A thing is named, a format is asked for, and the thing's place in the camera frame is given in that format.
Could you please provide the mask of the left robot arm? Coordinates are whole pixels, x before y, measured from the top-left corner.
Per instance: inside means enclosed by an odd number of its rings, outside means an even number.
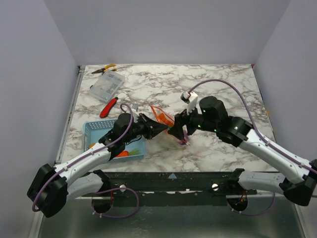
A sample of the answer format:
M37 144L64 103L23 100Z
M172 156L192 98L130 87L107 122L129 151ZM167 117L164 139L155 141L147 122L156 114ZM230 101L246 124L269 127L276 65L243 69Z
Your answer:
M45 164L38 169L27 191L33 202L32 211L42 212L46 217L55 215L66 204L71 185L85 173L117 157L135 138L153 139L167 128L144 114L139 114L137 120L129 113L120 114L112 129L91 149L66 163L54 167Z

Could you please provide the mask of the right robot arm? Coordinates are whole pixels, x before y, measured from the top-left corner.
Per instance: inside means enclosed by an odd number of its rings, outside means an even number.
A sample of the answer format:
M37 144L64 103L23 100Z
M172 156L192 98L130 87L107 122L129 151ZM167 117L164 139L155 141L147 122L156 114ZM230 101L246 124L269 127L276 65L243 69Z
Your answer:
M308 206L317 185L317 162L308 161L287 151L256 131L240 117L229 116L221 100L214 96L189 97L188 107L174 117L168 133L179 140L196 130L214 132L222 142L241 148L277 170L275 173L242 171L228 181L233 194L243 190L264 190L284 195L289 201Z

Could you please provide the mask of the clear zip top bag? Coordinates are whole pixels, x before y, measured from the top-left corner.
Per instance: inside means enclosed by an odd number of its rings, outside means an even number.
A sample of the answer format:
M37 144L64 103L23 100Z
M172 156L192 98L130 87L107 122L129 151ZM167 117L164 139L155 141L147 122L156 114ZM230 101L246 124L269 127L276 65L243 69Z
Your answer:
M167 112L165 112L163 109L156 107L156 106L152 106L152 105L150 105L150 108L151 108L157 122L162 123L158 117L158 115L160 113L164 113L167 117L169 117L171 120L174 121L173 117L170 114L168 114ZM189 145L187 137L185 138L185 141L180 141L180 140L176 139L175 137L169 135L167 133L167 131L170 128L171 127L168 127L168 129L166 129L164 132L162 132L158 135L157 141L161 146L168 148L168 149L180 149L182 147Z

